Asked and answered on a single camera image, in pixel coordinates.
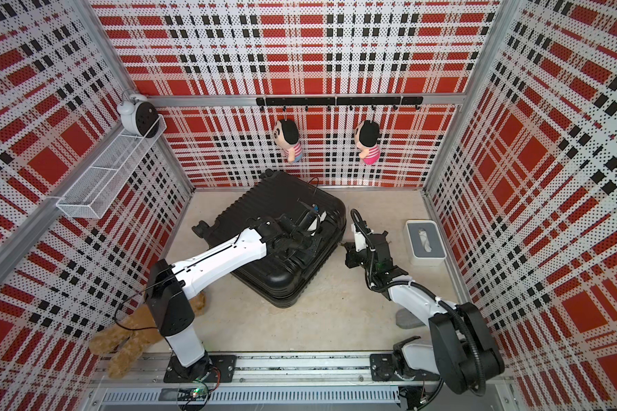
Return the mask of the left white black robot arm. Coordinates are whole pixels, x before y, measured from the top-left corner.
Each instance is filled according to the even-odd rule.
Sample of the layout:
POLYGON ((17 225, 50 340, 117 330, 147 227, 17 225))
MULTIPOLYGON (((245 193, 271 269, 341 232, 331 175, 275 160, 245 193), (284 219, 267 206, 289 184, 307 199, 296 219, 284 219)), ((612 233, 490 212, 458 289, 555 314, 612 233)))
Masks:
POLYGON ((301 214, 273 219, 259 217, 236 236, 188 260, 169 264, 159 260, 151 269, 145 303, 159 334, 172 350, 166 383, 204 379, 214 366, 193 328, 190 300, 240 267, 268 255, 301 251, 317 255, 320 226, 327 217, 316 205, 298 202, 301 214))

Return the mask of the black hard-shell suitcase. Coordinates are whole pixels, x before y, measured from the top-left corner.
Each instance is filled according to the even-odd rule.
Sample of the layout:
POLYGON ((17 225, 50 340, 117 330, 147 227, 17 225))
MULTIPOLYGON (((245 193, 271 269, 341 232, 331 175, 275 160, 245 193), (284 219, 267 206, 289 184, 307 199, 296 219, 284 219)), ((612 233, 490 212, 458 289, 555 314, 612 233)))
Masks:
POLYGON ((284 171, 266 170, 261 181, 221 212, 214 224, 200 221, 192 231, 213 248, 240 234, 259 217, 286 216, 298 224, 307 207, 315 207, 320 217, 317 235, 322 239, 315 256, 289 250, 233 272, 234 277, 277 308, 289 308, 342 240, 347 218, 346 206, 340 199, 284 171))

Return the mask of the grey flat stone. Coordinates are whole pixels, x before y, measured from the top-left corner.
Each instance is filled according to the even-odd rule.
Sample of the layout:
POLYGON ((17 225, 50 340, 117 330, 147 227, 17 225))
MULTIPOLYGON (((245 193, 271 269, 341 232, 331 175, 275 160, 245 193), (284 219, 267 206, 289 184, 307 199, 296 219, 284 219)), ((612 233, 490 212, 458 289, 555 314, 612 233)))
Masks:
POLYGON ((395 315, 395 324, 403 330, 411 330, 424 326, 424 323, 406 308, 397 311, 395 315))

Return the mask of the brown teddy bear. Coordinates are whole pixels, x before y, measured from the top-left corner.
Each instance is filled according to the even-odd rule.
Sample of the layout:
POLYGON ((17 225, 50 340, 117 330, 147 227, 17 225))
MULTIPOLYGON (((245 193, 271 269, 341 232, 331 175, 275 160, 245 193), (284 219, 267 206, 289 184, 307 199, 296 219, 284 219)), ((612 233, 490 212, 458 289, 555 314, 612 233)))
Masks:
POLYGON ((116 350, 107 366, 107 375, 112 379, 123 378, 147 349, 163 340, 146 304, 120 324, 96 333, 88 344, 95 356, 107 356, 116 350))

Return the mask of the left hanging plush doll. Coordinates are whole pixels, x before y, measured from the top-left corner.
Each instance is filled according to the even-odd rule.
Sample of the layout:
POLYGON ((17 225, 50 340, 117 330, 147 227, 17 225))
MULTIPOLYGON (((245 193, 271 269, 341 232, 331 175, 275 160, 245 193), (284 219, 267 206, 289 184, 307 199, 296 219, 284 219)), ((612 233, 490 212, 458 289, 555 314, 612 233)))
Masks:
POLYGON ((288 163, 299 161, 303 148, 299 141, 299 130, 292 120, 279 119, 273 129, 276 145, 284 152, 288 163))

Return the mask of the white grey tissue box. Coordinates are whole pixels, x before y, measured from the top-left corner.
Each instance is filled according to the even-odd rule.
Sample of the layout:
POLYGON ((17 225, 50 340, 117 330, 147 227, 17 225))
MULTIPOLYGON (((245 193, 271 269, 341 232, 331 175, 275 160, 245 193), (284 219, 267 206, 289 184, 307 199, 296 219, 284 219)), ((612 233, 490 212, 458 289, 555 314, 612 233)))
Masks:
POLYGON ((447 257, 440 231, 433 220, 407 220, 404 239, 411 265, 437 266, 447 257))

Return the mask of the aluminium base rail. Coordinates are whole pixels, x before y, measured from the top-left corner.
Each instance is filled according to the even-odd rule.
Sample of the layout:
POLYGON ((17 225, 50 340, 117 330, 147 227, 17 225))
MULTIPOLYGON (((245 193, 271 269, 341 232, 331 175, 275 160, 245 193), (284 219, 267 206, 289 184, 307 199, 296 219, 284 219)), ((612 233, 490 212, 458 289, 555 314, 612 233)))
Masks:
POLYGON ((487 383, 484 397, 453 393, 430 371, 406 377, 389 352, 214 353, 213 369, 183 381, 167 354, 147 354, 122 379, 92 380, 83 410, 390 409, 518 410, 504 378, 487 383))

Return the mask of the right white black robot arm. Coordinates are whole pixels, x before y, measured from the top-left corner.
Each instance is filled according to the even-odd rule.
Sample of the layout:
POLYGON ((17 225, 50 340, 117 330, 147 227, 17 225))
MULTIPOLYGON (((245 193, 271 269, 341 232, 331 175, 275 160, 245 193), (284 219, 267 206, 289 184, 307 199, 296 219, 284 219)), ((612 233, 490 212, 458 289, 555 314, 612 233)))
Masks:
POLYGON ((430 342, 411 337, 394 344, 392 372, 410 380, 435 375, 452 392, 470 391, 481 397, 487 382, 505 371, 500 349, 472 303, 456 304, 437 296, 394 264, 387 232, 375 233, 360 212, 351 210, 355 241, 343 245, 346 266, 361 266, 368 289, 383 295, 425 325, 430 342))

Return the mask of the right hanging plush doll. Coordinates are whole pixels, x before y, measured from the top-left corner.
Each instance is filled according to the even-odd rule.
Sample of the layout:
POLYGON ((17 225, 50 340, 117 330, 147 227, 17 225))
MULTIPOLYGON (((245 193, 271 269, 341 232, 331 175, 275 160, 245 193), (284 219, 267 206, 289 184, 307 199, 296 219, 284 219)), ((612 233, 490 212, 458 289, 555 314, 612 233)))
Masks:
POLYGON ((355 144, 358 157, 367 165, 380 159, 380 125, 370 120, 361 122, 355 131, 355 144))

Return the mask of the white alarm clock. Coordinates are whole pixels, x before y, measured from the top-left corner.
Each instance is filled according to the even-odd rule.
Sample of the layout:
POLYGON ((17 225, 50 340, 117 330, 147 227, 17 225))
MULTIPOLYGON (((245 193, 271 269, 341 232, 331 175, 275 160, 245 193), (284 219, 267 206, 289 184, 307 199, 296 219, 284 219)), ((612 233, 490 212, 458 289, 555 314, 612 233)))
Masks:
POLYGON ((157 109, 142 94, 130 94, 122 101, 117 111, 124 129, 132 135, 153 138, 159 128, 157 109))

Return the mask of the black wall hook rail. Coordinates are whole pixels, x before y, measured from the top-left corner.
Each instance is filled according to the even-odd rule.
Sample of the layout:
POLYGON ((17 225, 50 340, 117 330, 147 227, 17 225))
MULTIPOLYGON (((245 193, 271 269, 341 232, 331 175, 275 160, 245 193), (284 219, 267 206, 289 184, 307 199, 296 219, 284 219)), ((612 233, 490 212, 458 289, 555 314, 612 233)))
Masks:
POLYGON ((290 107, 290 106, 384 106, 398 107, 402 105, 419 106, 423 104, 423 96, 327 96, 327 97, 260 97, 255 99, 259 107, 290 107))

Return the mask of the hanging plush doll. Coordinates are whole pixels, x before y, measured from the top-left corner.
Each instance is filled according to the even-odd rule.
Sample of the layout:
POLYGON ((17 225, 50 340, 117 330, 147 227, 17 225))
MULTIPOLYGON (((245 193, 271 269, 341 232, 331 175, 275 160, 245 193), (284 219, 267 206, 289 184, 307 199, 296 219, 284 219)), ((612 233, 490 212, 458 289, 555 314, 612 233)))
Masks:
POLYGON ((303 148, 299 141, 299 130, 292 120, 279 119, 273 129, 276 145, 284 152, 288 163, 299 161, 303 148))
POLYGON ((355 131, 355 144, 358 157, 367 165, 380 159, 380 125, 370 120, 361 122, 355 131))

